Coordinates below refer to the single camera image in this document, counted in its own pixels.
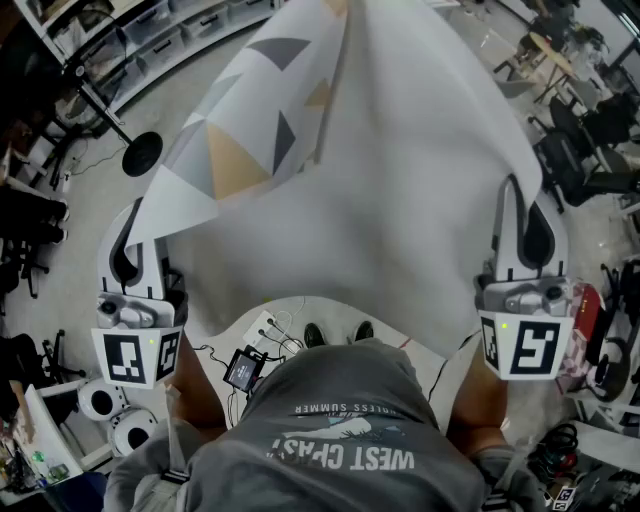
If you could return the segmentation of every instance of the round black disc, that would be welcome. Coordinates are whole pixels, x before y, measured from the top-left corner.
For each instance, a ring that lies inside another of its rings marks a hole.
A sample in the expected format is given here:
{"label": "round black disc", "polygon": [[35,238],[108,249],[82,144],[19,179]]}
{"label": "round black disc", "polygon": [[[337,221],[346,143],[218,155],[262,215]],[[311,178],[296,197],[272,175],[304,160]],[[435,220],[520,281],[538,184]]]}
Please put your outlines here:
{"label": "round black disc", "polygon": [[149,171],[162,154],[162,137],[156,132],[138,135],[124,152],[122,170],[127,176],[137,178]]}

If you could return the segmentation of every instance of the wire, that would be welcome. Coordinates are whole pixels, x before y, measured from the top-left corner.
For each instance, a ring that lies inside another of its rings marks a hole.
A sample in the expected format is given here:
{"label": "wire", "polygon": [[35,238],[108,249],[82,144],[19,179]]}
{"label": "wire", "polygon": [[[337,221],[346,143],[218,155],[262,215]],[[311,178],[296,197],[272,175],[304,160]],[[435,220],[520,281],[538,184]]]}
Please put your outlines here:
{"label": "wire", "polygon": [[271,340],[271,341],[273,341],[274,343],[277,343],[278,345],[280,345],[280,348],[278,349],[278,359],[279,359],[280,357],[282,357],[281,352],[280,352],[280,351],[282,350],[282,347],[286,348],[286,349],[287,349],[289,352],[291,352],[294,356],[296,355],[296,353],[295,353],[293,350],[291,350],[289,347],[287,347],[287,346],[284,344],[284,341],[276,340],[276,339],[274,339],[274,338],[271,338],[271,337],[267,336],[267,334],[266,334],[262,329],[260,329],[260,330],[258,331],[258,334],[259,334],[260,336],[264,336],[264,337],[265,337],[265,338],[267,338],[268,340]]}
{"label": "wire", "polygon": [[217,359],[216,357],[214,357],[214,353],[216,351],[215,348],[213,348],[211,345],[202,345],[201,347],[198,348],[194,348],[193,350],[204,350],[208,348],[209,350],[211,350],[211,352],[209,352],[209,359],[211,359],[212,361],[216,361],[222,365],[224,365],[224,367],[228,370],[229,369],[229,365],[227,363],[225,363],[224,361],[221,361],[220,359]]}
{"label": "wire", "polygon": [[[120,135],[118,135],[118,138],[124,142],[124,139],[123,139],[122,137],[120,137]],[[93,169],[94,167],[98,167],[102,162],[106,162],[106,161],[108,161],[108,160],[111,160],[111,159],[112,159],[113,157],[115,157],[118,153],[120,153],[120,151],[122,151],[123,149],[126,149],[126,148],[127,148],[127,144],[126,144],[126,142],[125,142],[125,143],[124,143],[121,147],[119,147],[119,148],[118,148],[118,149],[117,149],[117,150],[116,150],[116,151],[115,151],[111,156],[108,156],[108,157],[106,157],[106,158],[102,158],[102,159],[98,160],[96,163],[91,164],[91,165],[89,165],[89,166],[85,167],[85,168],[84,168],[82,171],[80,171],[80,172],[72,172],[72,173],[71,173],[71,176],[80,176],[81,174],[84,174],[85,172],[87,172],[89,169]]]}
{"label": "wire", "polygon": [[304,348],[304,345],[302,344],[302,342],[300,340],[297,340],[295,338],[292,338],[291,336],[289,336],[286,332],[284,332],[282,329],[280,329],[280,327],[278,326],[277,322],[274,322],[273,320],[271,320],[271,318],[269,318],[269,320],[267,320],[267,323],[269,325],[272,325],[273,327],[275,327],[276,329],[278,329],[284,336],[286,336],[288,341],[293,341],[296,345],[298,345],[301,349]]}
{"label": "wire", "polygon": [[[233,399],[236,396],[236,388],[233,388],[233,391],[231,393],[229,393],[229,396],[227,397],[227,416],[229,416],[229,423],[231,424],[231,427],[235,427],[235,425],[233,424],[233,415],[231,414],[231,407],[233,406]],[[236,417],[238,416],[238,400],[236,400]]]}
{"label": "wire", "polygon": [[291,325],[293,324],[293,319],[295,318],[295,316],[300,313],[300,311],[302,311],[302,308],[304,308],[305,304],[307,303],[307,298],[306,297],[302,297],[302,304],[300,304],[300,307],[298,308],[298,310],[292,315],[291,313],[289,313],[288,311],[278,311],[274,316],[276,319],[276,322],[278,322],[278,315],[280,315],[281,313],[284,313],[286,315],[289,315],[289,325],[287,325],[286,329],[284,330],[284,332],[282,332],[282,334],[280,335],[279,340],[282,341],[286,336],[287,333],[289,332],[289,329],[291,329]]}
{"label": "wire", "polygon": [[[458,350],[462,350],[464,348],[464,346],[469,342],[469,340],[471,338],[473,338],[476,334],[478,334],[480,332],[480,330],[477,330],[476,332],[469,334],[469,336],[467,336],[464,341],[462,342],[462,345],[460,345],[460,348]],[[445,359],[444,363],[442,363],[442,366],[440,367],[440,371],[438,372],[438,376],[436,377],[436,381],[433,383],[433,386],[431,386],[431,389],[429,390],[429,397],[427,398],[427,400],[429,402],[431,402],[431,395],[433,394],[434,389],[436,389],[436,386],[438,385],[438,381],[440,380],[440,377],[442,376],[442,372],[444,371],[444,367],[447,366],[447,363],[449,362],[448,359]]]}

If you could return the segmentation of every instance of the plastic container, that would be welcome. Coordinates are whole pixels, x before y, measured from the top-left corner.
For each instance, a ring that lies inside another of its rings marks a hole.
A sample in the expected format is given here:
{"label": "plastic container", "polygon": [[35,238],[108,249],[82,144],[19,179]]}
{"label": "plastic container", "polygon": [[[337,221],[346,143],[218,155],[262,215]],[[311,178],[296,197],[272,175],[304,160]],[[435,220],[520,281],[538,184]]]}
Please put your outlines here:
{"label": "plastic container", "polygon": [[271,12],[271,0],[229,0],[227,4],[231,23],[244,23]]}
{"label": "plastic container", "polygon": [[184,28],[192,38],[197,38],[203,33],[211,34],[220,30],[227,23],[227,11],[229,8],[224,5],[215,5],[205,9],[201,13],[192,16],[184,22]]}
{"label": "plastic container", "polygon": [[137,59],[134,58],[113,73],[104,85],[100,87],[100,91],[105,99],[113,98],[113,101],[115,101],[142,80],[144,80],[144,74],[138,65]]}
{"label": "plastic container", "polygon": [[140,57],[150,69],[161,67],[184,51],[180,27],[174,27],[153,41],[140,52]]}
{"label": "plastic container", "polygon": [[171,12],[181,12],[191,7],[202,5],[203,9],[224,4],[224,0],[169,0]]}
{"label": "plastic container", "polygon": [[171,25],[169,0],[158,3],[131,20],[124,27],[124,33],[137,45],[142,45],[158,36]]}
{"label": "plastic container", "polygon": [[92,80],[108,75],[126,58],[126,42],[118,36],[116,29],[86,50],[81,60]]}

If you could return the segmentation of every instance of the person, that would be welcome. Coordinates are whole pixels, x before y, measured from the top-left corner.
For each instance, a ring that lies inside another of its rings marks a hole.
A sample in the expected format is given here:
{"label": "person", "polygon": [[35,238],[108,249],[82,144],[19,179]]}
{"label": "person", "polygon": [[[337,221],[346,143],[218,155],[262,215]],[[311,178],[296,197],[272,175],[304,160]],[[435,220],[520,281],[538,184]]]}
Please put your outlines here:
{"label": "person", "polygon": [[327,345],[315,324],[304,341],[308,350],[259,381],[227,430],[183,338],[171,419],[113,470],[105,512],[545,509],[501,433],[507,384],[481,350],[445,436],[406,353],[375,339],[371,323],[350,345]]}
{"label": "person", "polygon": [[[27,443],[33,441],[36,433],[31,411],[25,399],[25,392],[30,385],[36,389],[55,384],[42,370],[42,358],[36,352],[35,343],[27,334],[13,338],[0,337],[0,418],[2,437],[13,435],[18,428],[17,413],[24,418],[22,430]],[[51,418],[60,425],[76,407],[76,393],[44,398]]]}
{"label": "person", "polygon": [[606,64],[609,55],[604,36],[593,27],[579,25],[573,33],[573,46],[570,58],[575,76],[583,82],[592,81],[601,91],[608,91],[597,71]]}
{"label": "person", "polygon": [[[578,0],[527,0],[527,7],[535,11],[538,16],[529,25],[529,33],[535,32],[550,39],[550,46],[559,52],[564,46],[565,31],[573,22],[574,6],[579,6]],[[533,61],[539,54],[540,48],[527,33],[518,44],[515,58],[518,61]]]}
{"label": "person", "polygon": [[0,219],[0,238],[38,245],[58,245],[67,239],[67,231],[55,225],[69,219],[64,201],[0,186]]}
{"label": "person", "polygon": [[631,139],[637,112],[637,98],[623,92],[598,102],[596,110],[587,112],[580,121],[594,146],[615,146]]}
{"label": "person", "polygon": [[28,443],[33,441],[35,429],[24,397],[28,387],[28,379],[17,364],[15,347],[23,343],[33,343],[26,334],[13,339],[0,338],[0,419],[2,420],[2,437],[11,437],[17,427],[18,410],[24,418],[24,434]]}

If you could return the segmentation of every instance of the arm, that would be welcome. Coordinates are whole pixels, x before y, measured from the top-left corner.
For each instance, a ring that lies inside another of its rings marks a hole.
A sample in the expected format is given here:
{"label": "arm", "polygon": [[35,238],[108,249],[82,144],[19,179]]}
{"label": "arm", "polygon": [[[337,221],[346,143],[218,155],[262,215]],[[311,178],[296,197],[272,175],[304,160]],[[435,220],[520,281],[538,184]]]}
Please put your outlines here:
{"label": "arm", "polygon": [[453,403],[447,438],[466,457],[506,445],[500,427],[507,412],[507,383],[484,364],[482,340]]}
{"label": "arm", "polygon": [[550,18],[551,14],[549,13],[547,6],[544,4],[544,0],[535,0],[535,1],[536,1],[536,6],[538,7],[538,12],[540,13],[540,15],[543,18]]}
{"label": "arm", "polygon": [[175,416],[187,421],[207,439],[213,441],[226,432],[224,409],[196,356],[189,338],[183,334],[176,373],[166,385],[173,385],[181,395]]}
{"label": "arm", "polygon": [[24,431],[27,435],[27,443],[31,443],[33,441],[35,430],[33,428],[33,420],[31,419],[29,406],[27,405],[27,401],[24,398],[24,388],[22,387],[22,384],[17,380],[10,380],[9,384],[11,385],[11,391],[13,391],[13,394],[16,395],[16,398],[18,399],[20,410],[22,411],[22,415],[24,416]]}
{"label": "arm", "polygon": [[[202,444],[218,438],[227,428],[220,399],[186,334],[180,341],[176,373],[165,385],[172,385],[180,391],[173,416],[188,424],[175,422],[174,427],[181,448],[187,450],[189,458]],[[203,439],[198,439],[198,432]],[[111,472],[104,510],[128,512],[133,508],[136,489],[142,479],[150,474],[161,474],[170,467],[169,444],[169,430],[165,421],[158,425],[151,439]]]}

